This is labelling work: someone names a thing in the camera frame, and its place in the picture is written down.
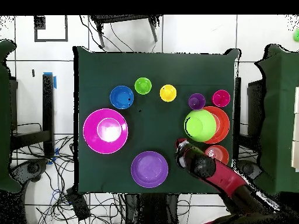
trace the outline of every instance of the yellow bowl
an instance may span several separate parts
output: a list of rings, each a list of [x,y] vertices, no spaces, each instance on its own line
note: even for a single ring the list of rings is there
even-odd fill
[[[160,97],[165,102],[172,102],[176,97],[176,89],[172,85],[164,85],[160,89]]]

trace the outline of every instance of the red bowl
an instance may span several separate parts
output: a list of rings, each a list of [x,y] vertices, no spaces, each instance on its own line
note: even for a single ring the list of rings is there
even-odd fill
[[[219,107],[204,107],[203,109],[209,111],[216,120],[216,132],[214,136],[208,141],[205,141],[206,144],[216,144],[221,142],[228,134],[230,130],[230,119],[228,118],[225,111]]]
[[[227,149],[220,145],[213,145],[206,149],[204,152],[207,156],[215,158],[221,161],[223,164],[227,165],[229,154]]]

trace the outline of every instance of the lime green cup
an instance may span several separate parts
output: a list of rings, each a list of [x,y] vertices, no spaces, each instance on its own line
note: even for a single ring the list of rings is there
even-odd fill
[[[216,132],[216,120],[207,110],[191,111],[184,121],[184,130],[196,142],[210,140]]]
[[[135,82],[135,90],[141,95],[147,94],[149,91],[151,91],[151,88],[152,83],[147,78],[138,78]]]

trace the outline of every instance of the table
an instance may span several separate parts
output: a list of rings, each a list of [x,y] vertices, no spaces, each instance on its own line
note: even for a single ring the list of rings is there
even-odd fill
[[[260,165],[264,172],[255,183],[269,194],[299,191],[299,173],[291,167],[298,64],[299,53],[288,52],[275,44],[268,45],[263,60],[256,62],[263,72],[266,95],[260,133]]]
[[[188,98],[192,93],[206,97],[206,105],[212,106],[211,97],[218,89],[225,89],[231,101],[223,110],[230,118],[230,131],[219,144],[232,154],[232,106],[234,95],[234,62],[237,49],[222,54],[147,54],[121,52],[89,52],[73,47],[75,73],[74,145],[75,183],[78,191],[110,193],[217,193],[175,162],[175,141],[187,137],[183,122],[191,111]],[[152,89],[146,95],[134,89],[135,81],[146,77]],[[174,85],[176,99],[170,103],[159,97],[160,88]],[[109,100],[111,90],[126,85],[134,92],[134,103],[125,110],[115,109]],[[128,123],[128,140],[117,152],[101,155],[92,151],[84,141],[82,127],[90,113],[101,108],[117,110]],[[196,143],[205,150],[208,146]],[[158,187],[143,188],[131,177],[131,162],[143,151],[162,154],[169,166],[166,180]]]

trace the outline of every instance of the black chair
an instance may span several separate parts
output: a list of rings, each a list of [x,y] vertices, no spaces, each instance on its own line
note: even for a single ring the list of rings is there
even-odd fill
[[[96,29],[99,33],[101,48],[105,47],[102,30],[104,23],[113,23],[113,22],[123,22],[125,20],[138,20],[138,19],[148,19],[150,23],[149,26],[152,30],[152,35],[154,37],[155,42],[158,41],[157,35],[155,32],[155,28],[157,26],[157,22],[159,22],[159,17],[162,15],[91,15],[92,21],[95,22]]]

